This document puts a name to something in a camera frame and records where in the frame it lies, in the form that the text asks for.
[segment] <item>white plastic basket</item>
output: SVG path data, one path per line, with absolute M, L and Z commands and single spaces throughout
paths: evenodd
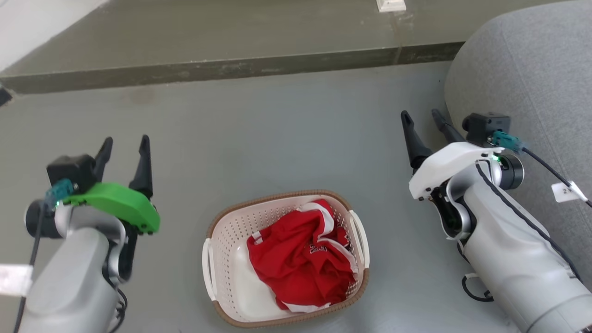
M 336 221 L 349 236 L 360 272 L 358 280 L 350 285 L 348 298 L 339 304 L 312 313 L 281 310 L 271 289 L 257 277 L 246 240 L 286 213 L 321 198 L 331 205 Z M 364 293 L 369 265 L 368 240 L 358 215 L 345 199 L 326 190 L 279 194 L 228 208 L 214 219 L 202 252 L 205 287 L 214 307 L 225 321 L 241 328 L 290 324 L 346 308 Z

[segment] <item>white wall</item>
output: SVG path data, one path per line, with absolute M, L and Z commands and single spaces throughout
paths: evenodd
M 0 71 L 108 0 L 0 0 Z

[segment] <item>gray sofa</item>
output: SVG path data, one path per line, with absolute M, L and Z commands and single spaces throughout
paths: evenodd
M 472 112 L 512 117 L 510 133 L 529 144 L 592 198 L 592 1 L 543 5 L 481 27 L 452 62 L 445 99 L 458 129 Z M 559 182 L 529 156 L 512 196 L 566 250 L 592 289 L 592 209 L 555 202 Z

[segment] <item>printed lettering on shirt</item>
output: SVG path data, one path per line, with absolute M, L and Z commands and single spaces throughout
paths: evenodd
M 314 244 L 310 245 L 310 254 L 313 254 L 317 251 L 325 251 L 327 252 L 327 248 L 325 246 L 316 246 Z

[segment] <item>concrete floor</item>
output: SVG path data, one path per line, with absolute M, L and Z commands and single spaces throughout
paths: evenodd
M 30 94 L 452 60 L 489 19 L 557 1 L 111 0 L 0 81 Z
M 445 109 L 448 62 L 29 95 L 0 112 L 0 261 L 27 262 L 28 203 L 48 188 L 45 166 L 95 154 L 114 138 L 105 181 L 127 184 L 141 135 L 150 135 L 160 233 L 138 242 L 120 333 L 244 332 L 218 317 L 200 253 L 214 216 L 235 203 L 326 188 L 350 201 L 368 236 L 371 275 L 352 307 L 260 332 L 517 332 L 495 303 L 462 291 L 471 267 L 447 241 L 435 209 L 414 201 L 401 110 L 431 147 L 443 137 L 430 109 Z M 41 243 L 37 272 L 59 246 Z M 8 332 L 17 299 L 0 298 Z

